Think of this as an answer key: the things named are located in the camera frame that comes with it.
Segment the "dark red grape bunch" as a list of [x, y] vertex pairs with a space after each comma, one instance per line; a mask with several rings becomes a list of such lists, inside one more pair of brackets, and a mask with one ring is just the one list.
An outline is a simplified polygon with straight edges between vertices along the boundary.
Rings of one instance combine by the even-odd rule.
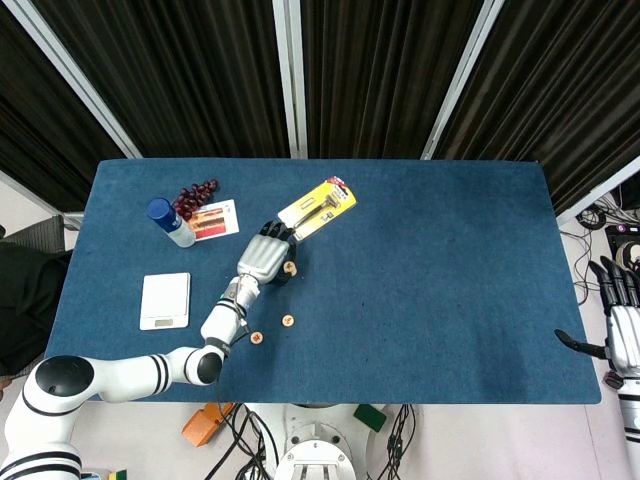
[[190, 220], [197, 210], [212, 201], [218, 189], [219, 182], [215, 178], [203, 183], [193, 183], [189, 188], [180, 190], [172, 201], [172, 206], [180, 217]]

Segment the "aluminium frame post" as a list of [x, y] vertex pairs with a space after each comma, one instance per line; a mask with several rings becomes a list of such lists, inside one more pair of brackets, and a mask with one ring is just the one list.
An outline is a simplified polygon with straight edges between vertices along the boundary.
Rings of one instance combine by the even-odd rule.
[[576, 201], [569, 208], [562, 211], [556, 216], [556, 222], [559, 227], [563, 226], [576, 215], [592, 205], [596, 200], [604, 196], [607, 192], [617, 188], [623, 182], [640, 172], [640, 155], [636, 156], [630, 163], [621, 168], [611, 177], [601, 182], [599, 185], [591, 189], [585, 196]]
[[32, 0], [0, 0], [126, 158], [143, 154]]
[[308, 157], [301, 0], [272, 0], [289, 151]]
[[431, 160], [435, 158], [435, 153], [443, 132], [461, 98], [504, 3], [505, 0], [483, 0], [482, 7], [474, 22], [434, 124], [427, 137], [420, 156], [421, 160]]
[[52, 216], [61, 216], [63, 218], [64, 225], [68, 230], [80, 230], [84, 220], [84, 213], [82, 211], [62, 212], [56, 209], [2, 170], [0, 170], [0, 182], [6, 184], [9, 188], [22, 195]]

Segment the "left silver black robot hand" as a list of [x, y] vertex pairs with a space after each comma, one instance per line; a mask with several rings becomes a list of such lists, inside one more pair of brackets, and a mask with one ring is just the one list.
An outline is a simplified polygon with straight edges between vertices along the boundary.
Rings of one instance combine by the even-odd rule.
[[280, 221], [268, 221], [255, 234], [237, 263], [239, 275], [249, 275], [259, 285], [284, 285], [295, 276], [283, 271], [286, 261], [296, 265], [297, 241]]

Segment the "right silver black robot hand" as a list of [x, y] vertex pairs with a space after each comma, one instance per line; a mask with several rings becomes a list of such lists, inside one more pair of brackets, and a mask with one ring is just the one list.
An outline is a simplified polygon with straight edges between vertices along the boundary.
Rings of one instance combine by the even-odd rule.
[[560, 329], [554, 334], [569, 349], [606, 360], [620, 377], [640, 378], [640, 277], [605, 256], [588, 266], [599, 284], [605, 344], [579, 342]]

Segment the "blue capped clear bottle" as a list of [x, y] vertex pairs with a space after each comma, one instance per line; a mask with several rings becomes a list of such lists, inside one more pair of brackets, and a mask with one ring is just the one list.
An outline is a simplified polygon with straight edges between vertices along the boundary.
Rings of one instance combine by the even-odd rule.
[[153, 198], [146, 214], [177, 246], [189, 248], [196, 243], [195, 233], [167, 199]]

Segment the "green block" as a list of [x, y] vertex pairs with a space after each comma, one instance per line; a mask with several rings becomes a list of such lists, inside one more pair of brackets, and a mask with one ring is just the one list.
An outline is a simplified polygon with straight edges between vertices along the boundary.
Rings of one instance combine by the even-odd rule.
[[359, 404], [353, 416], [376, 433], [382, 430], [387, 420], [386, 414], [371, 404]]

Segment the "white sneaker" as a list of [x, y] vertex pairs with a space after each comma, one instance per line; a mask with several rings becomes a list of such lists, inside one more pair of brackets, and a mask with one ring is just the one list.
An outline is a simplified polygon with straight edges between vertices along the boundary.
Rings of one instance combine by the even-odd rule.
[[640, 241], [628, 241], [616, 249], [615, 262], [640, 276]]

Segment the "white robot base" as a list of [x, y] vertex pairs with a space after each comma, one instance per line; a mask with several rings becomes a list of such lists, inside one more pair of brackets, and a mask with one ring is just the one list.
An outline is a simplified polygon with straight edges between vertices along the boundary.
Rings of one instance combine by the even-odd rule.
[[273, 480], [366, 480], [367, 449], [376, 432], [354, 418], [359, 404], [274, 404], [267, 424], [267, 467]]

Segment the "yellow razor blister pack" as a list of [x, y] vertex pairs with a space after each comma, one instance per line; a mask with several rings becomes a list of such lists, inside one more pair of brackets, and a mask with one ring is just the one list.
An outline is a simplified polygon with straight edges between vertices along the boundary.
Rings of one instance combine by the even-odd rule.
[[357, 204], [350, 187], [339, 177], [324, 180], [278, 213], [297, 242], [309, 238]]

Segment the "black mesh office chair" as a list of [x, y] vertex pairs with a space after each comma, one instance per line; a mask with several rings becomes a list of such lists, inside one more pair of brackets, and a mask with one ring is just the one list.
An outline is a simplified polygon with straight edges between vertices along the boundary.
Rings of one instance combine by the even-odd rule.
[[71, 253], [0, 240], [0, 379], [12, 379], [44, 353]]

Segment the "orange floor device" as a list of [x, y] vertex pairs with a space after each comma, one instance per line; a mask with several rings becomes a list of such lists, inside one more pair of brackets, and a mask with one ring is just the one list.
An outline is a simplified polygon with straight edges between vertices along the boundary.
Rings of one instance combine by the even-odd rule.
[[234, 403], [207, 403], [198, 409], [182, 428], [183, 438], [194, 447], [202, 447], [209, 443], [229, 415]]

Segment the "white card with red picture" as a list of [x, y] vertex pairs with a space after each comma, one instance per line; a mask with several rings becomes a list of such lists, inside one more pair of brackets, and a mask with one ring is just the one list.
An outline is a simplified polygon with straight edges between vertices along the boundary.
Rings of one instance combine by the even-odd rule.
[[204, 241], [239, 232], [236, 205], [233, 199], [200, 207], [188, 221], [196, 241]]

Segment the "blue felt table cloth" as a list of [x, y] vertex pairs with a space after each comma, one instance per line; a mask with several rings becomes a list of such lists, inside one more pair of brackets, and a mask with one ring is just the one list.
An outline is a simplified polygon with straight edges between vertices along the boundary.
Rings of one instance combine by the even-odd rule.
[[[47, 352], [121, 359], [199, 347], [251, 237], [337, 176], [357, 204], [305, 240], [297, 275], [248, 313], [263, 334], [231, 350], [212, 387], [168, 401], [596, 404], [592, 361], [543, 170], [437, 160], [125, 159], [100, 163]], [[239, 232], [177, 246], [146, 214], [217, 179]], [[141, 331], [146, 275], [191, 275], [189, 325]], [[295, 323], [284, 327], [284, 315]]]

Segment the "black curtain panel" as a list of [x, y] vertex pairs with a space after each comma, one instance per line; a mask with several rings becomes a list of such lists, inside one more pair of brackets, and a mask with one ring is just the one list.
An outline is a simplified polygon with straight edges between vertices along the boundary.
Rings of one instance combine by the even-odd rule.
[[301, 0], [308, 154], [420, 158], [484, 0]]
[[54, 208], [85, 208], [109, 138], [0, 0], [0, 170]]
[[435, 153], [537, 162], [562, 213], [640, 156], [640, 0], [505, 0]]
[[33, 0], [145, 157], [286, 157], [271, 0]]

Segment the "black device with purple logo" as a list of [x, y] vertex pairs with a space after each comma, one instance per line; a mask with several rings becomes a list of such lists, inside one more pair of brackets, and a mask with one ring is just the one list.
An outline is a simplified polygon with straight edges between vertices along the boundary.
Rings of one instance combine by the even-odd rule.
[[625, 243], [633, 241], [640, 243], [640, 225], [609, 225], [605, 227], [605, 234], [612, 254], [615, 254]]

